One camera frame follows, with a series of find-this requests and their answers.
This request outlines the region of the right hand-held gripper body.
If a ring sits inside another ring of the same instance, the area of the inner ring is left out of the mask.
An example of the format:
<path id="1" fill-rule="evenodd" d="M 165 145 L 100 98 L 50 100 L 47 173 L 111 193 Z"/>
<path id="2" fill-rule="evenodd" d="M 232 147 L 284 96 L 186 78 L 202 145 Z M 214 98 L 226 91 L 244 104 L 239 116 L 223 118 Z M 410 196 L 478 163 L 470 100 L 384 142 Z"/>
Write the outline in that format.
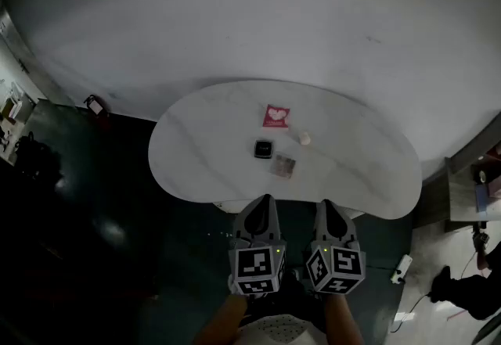
<path id="1" fill-rule="evenodd" d="M 311 251 L 305 267 L 317 293 L 349 294 L 366 277 L 365 254 L 358 249 L 313 241 Z"/>

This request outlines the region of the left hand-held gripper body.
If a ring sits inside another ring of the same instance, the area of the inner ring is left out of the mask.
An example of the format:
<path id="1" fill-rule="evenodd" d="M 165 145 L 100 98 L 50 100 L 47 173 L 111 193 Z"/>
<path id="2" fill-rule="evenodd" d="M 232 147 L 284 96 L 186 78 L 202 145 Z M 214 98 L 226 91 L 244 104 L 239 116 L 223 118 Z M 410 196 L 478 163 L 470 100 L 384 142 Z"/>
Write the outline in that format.
<path id="1" fill-rule="evenodd" d="M 283 240 L 235 239 L 229 251 L 232 294 L 263 297 L 277 293 L 286 267 L 287 243 Z"/>

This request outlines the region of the clear patterned small packet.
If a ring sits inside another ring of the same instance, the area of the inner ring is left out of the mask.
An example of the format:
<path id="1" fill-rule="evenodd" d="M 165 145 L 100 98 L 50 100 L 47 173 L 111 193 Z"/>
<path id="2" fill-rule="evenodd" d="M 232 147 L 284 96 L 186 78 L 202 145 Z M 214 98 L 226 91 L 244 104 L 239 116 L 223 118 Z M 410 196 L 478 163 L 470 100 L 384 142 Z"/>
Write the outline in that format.
<path id="1" fill-rule="evenodd" d="M 273 158 L 270 171 L 275 176 L 290 179 L 294 172 L 295 165 L 296 160 L 286 155 L 277 153 Z"/>

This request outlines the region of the small black square box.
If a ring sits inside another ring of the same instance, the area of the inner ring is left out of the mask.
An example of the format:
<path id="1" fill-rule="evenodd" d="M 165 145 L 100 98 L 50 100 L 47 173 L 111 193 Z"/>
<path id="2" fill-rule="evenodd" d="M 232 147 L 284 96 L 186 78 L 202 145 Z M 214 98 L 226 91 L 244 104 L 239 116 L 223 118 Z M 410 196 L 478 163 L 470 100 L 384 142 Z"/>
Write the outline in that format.
<path id="1" fill-rule="evenodd" d="M 254 157 L 258 159 L 271 159 L 274 143 L 266 139 L 258 139 L 254 144 Z"/>

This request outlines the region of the red snack packet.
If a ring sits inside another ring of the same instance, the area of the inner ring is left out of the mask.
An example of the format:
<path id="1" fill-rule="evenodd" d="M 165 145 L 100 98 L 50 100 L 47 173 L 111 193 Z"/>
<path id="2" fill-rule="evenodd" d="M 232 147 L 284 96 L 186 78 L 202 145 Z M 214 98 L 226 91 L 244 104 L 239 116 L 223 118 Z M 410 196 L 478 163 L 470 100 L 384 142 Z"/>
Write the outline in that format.
<path id="1" fill-rule="evenodd" d="M 288 129 L 288 108 L 267 105 L 262 127 L 270 129 Z"/>

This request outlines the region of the person's left forearm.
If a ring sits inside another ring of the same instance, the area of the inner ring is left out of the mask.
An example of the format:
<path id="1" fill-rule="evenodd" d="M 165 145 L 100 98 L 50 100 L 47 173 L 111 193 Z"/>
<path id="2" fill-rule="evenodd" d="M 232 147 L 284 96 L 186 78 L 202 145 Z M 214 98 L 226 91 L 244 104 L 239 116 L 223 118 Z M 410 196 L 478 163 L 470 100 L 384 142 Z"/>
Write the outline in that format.
<path id="1" fill-rule="evenodd" d="M 230 294 L 211 320 L 197 333 L 193 345 L 232 345 L 247 311 L 247 298 Z"/>

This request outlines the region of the person's right forearm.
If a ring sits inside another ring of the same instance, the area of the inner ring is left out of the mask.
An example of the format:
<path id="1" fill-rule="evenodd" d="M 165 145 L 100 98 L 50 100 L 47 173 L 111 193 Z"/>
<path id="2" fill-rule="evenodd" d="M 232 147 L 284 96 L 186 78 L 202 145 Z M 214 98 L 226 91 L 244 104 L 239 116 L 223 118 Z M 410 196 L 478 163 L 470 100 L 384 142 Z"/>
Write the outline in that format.
<path id="1" fill-rule="evenodd" d="M 328 295 L 324 314 L 329 345 L 364 345 L 364 339 L 344 295 Z"/>

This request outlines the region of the white oval marble table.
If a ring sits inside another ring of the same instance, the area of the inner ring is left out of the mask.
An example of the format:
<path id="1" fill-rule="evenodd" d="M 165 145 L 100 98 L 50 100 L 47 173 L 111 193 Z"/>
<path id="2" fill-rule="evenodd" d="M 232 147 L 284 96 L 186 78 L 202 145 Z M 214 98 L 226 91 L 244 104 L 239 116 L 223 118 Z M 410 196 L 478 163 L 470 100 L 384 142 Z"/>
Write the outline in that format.
<path id="1" fill-rule="evenodd" d="M 263 128 L 267 105 L 288 108 L 288 129 Z M 300 143 L 307 132 L 311 142 Z M 258 139 L 271 159 L 254 157 Z M 296 160 L 290 179 L 271 173 L 279 153 Z M 150 170 L 179 199 L 225 203 L 233 213 L 264 194 L 319 202 L 394 220 L 420 198 L 421 166 L 407 137 L 372 109 L 322 88 L 234 81 L 193 92 L 168 108 L 150 138 Z"/>

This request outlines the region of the person's black garment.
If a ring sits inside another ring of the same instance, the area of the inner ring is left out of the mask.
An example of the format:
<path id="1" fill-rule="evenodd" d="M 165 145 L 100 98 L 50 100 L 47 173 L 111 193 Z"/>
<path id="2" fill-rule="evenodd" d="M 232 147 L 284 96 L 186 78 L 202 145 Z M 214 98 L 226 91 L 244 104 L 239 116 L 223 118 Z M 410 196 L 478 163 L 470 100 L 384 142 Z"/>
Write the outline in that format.
<path id="1" fill-rule="evenodd" d="M 299 271 L 289 268 L 283 274 L 278 292 L 249 299 L 241 326 L 256 322 L 264 317 L 289 314 L 295 318 L 311 322 L 317 328 L 325 327 L 323 302 L 311 291 L 307 291 L 298 278 Z"/>

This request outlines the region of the white power strip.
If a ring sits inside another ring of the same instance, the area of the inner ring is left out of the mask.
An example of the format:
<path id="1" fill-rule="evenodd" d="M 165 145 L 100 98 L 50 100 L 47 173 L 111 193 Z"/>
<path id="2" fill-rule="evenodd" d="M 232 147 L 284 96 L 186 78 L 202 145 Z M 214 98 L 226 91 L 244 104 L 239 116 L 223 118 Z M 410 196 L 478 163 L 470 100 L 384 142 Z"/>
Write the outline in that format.
<path id="1" fill-rule="evenodd" d="M 394 270 L 391 276 L 391 282 L 394 284 L 400 284 L 405 281 L 405 275 L 412 263 L 413 259 L 410 255 L 404 254 L 402 259 L 399 261 L 398 266 Z"/>

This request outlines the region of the person's white dotted top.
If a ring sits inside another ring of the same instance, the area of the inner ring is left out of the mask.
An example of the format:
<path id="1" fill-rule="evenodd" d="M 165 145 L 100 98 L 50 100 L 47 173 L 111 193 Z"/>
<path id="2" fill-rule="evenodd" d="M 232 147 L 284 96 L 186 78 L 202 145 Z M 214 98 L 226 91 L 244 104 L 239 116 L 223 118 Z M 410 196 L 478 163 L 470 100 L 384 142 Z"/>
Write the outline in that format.
<path id="1" fill-rule="evenodd" d="M 328 345 L 326 334 L 291 314 L 266 316 L 239 328 L 233 345 Z"/>

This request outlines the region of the grey side desk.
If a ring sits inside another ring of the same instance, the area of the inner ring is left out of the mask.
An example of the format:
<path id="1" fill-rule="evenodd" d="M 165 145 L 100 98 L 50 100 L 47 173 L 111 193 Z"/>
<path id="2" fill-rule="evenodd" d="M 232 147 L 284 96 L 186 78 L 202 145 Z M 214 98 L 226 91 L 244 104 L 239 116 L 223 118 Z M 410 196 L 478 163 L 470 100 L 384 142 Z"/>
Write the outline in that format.
<path id="1" fill-rule="evenodd" d="M 463 149 L 446 160 L 449 217 L 446 232 L 501 221 L 501 143 L 480 153 Z"/>

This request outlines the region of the red fire extinguisher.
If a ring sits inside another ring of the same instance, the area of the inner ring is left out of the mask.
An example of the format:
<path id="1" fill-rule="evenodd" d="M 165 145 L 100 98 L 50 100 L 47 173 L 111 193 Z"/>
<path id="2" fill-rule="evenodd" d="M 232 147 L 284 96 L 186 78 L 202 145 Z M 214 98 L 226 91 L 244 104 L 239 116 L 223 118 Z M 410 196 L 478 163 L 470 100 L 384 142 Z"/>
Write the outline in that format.
<path id="1" fill-rule="evenodd" d="M 103 117 L 108 114 L 106 107 L 96 95 L 89 95 L 84 101 L 85 106 L 96 116 Z"/>

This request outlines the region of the black bag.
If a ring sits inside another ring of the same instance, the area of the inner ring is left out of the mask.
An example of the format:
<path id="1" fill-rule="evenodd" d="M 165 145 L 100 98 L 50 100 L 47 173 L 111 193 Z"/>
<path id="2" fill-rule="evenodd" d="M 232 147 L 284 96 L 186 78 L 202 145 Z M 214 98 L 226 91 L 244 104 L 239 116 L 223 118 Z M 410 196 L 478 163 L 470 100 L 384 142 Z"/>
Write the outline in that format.
<path id="1" fill-rule="evenodd" d="M 18 140 L 15 154 L 14 167 L 29 180 L 53 187 L 61 179 L 59 154 L 45 143 L 37 141 L 32 131 Z"/>

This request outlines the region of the white storage shelf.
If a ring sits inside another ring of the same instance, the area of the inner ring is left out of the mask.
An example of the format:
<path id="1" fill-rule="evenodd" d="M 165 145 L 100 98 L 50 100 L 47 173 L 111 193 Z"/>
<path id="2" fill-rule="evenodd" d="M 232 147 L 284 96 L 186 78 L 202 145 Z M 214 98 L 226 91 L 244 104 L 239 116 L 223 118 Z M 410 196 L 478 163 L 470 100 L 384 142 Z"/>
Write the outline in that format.
<path id="1" fill-rule="evenodd" d="M 0 121 L 26 124 L 36 103 L 14 82 L 0 79 Z"/>

